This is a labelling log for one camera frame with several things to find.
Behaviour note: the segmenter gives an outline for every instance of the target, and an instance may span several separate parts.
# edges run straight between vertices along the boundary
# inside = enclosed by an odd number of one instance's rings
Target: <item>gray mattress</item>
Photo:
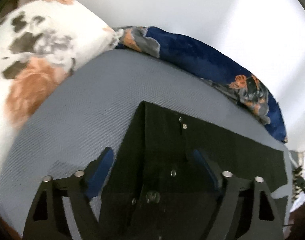
[[[70,176],[110,146],[114,152],[138,104],[148,101],[188,114],[284,152],[289,183],[272,193],[291,195],[286,147],[246,110],[203,80],[175,66],[130,50],[106,52],[67,79],[29,119],[16,139],[0,183],[0,214],[20,233],[41,179]],[[79,239],[64,199],[74,239]],[[100,199],[91,202],[99,216]],[[288,221],[288,199],[285,223]]]

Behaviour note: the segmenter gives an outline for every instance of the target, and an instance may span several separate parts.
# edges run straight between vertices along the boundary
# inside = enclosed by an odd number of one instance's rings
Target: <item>blue floral fabric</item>
[[[250,71],[211,46],[157,27],[125,26],[117,49],[126,47],[170,62],[205,80],[237,104],[246,107],[277,140],[287,142],[278,103]]]

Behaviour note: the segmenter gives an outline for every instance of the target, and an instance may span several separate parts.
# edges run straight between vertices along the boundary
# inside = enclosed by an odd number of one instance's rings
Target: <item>white wall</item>
[[[199,39],[253,72],[279,101],[290,149],[305,150],[305,11],[297,0],[78,0],[110,26]]]

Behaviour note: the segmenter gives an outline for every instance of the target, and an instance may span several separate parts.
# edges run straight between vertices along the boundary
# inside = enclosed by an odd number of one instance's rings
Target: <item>black garment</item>
[[[142,102],[101,195],[102,238],[194,240],[205,236],[221,193],[191,161],[196,149],[239,178],[263,177],[271,192],[287,183],[282,151]]]

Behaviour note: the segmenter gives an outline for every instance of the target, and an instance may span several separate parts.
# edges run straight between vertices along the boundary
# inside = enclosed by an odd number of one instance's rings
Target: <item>floral pillow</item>
[[[76,0],[35,0],[0,20],[0,169],[42,102],[122,34]]]

